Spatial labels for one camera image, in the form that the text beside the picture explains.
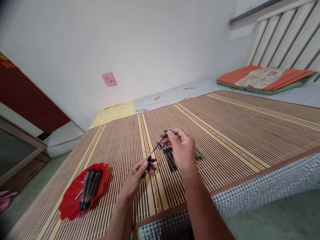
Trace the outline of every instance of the red plastic tray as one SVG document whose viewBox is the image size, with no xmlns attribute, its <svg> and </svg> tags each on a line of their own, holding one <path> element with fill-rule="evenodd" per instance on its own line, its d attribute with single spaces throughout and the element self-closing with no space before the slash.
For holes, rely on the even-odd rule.
<svg viewBox="0 0 320 240">
<path fill-rule="evenodd" d="M 97 169 L 102 170 L 102 177 L 100 180 L 100 184 L 97 190 L 96 196 L 92 199 L 91 205 L 87 210 L 79 211 L 79 203 L 81 200 L 81 194 L 75 200 L 76 196 L 83 188 L 83 180 L 87 173 L 87 170 Z M 97 201 L 98 197 L 103 193 L 106 183 L 108 181 L 108 166 L 104 165 L 104 163 L 96 163 L 92 166 L 85 169 L 79 176 L 77 176 L 73 182 L 71 183 L 68 190 L 63 195 L 62 202 L 60 204 L 59 210 L 61 212 L 61 220 L 68 218 L 70 221 L 73 221 L 77 218 L 81 213 L 88 211 L 92 208 L 93 204 Z"/>
</svg>

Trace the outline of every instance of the hand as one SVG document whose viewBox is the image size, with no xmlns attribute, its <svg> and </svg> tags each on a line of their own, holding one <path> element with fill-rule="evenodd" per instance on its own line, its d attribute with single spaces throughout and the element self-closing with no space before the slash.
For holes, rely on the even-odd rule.
<svg viewBox="0 0 320 240">
<path fill-rule="evenodd" d="M 161 143 L 163 146 L 172 145 L 173 158 L 181 176 L 198 174 L 194 139 L 180 128 L 164 130 L 164 132 L 167 132 L 168 137 Z"/>
<path fill-rule="evenodd" d="M 156 170 L 156 167 L 152 163 L 155 161 L 156 159 L 151 158 L 149 163 L 144 158 L 130 167 L 118 195 L 119 201 L 124 203 L 131 203 L 133 201 L 137 195 L 141 178 L 145 178 L 147 175 L 146 170 L 149 175 L 151 175 L 151 169 Z"/>
</svg>

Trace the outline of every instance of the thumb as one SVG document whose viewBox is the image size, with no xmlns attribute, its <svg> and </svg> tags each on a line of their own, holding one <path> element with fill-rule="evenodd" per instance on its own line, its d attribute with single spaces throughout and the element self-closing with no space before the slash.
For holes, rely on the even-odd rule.
<svg viewBox="0 0 320 240">
<path fill-rule="evenodd" d="M 146 172 L 147 167 L 148 167 L 149 162 L 146 160 L 140 167 L 139 170 L 137 171 L 137 175 L 139 177 L 139 179 L 141 178 L 141 176 Z"/>
<path fill-rule="evenodd" d="M 172 147 L 173 148 L 177 147 L 178 146 L 177 136 L 171 130 L 168 130 L 167 134 L 168 134 L 168 138 L 169 138 L 169 140 L 171 142 Z"/>
</svg>

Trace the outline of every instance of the yellow sheet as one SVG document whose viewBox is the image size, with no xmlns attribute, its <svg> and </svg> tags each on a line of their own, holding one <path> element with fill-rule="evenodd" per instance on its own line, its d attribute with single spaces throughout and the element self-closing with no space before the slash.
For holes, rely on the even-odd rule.
<svg viewBox="0 0 320 240">
<path fill-rule="evenodd" d="M 98 112 L 89 129 L 99 127 L 103 124 L 134 114 L 133 100 L 105 108 Z"/>
</svg>

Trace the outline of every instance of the forearm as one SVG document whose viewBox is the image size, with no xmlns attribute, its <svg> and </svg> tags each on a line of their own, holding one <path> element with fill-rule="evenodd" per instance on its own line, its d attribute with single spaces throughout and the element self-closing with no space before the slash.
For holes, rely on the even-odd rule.
<svg viewBox="0 0 320 240">
<path fill-rule="evenodd" d="M 199 172 L 187 174 L 182 180 L 195 239 L 234 239 Z"/>
<path fill-rule="evenodd" d="M 132 202 L 118 198 L 104 239 L 130 239 L 132 228 Z"/>
</svg>

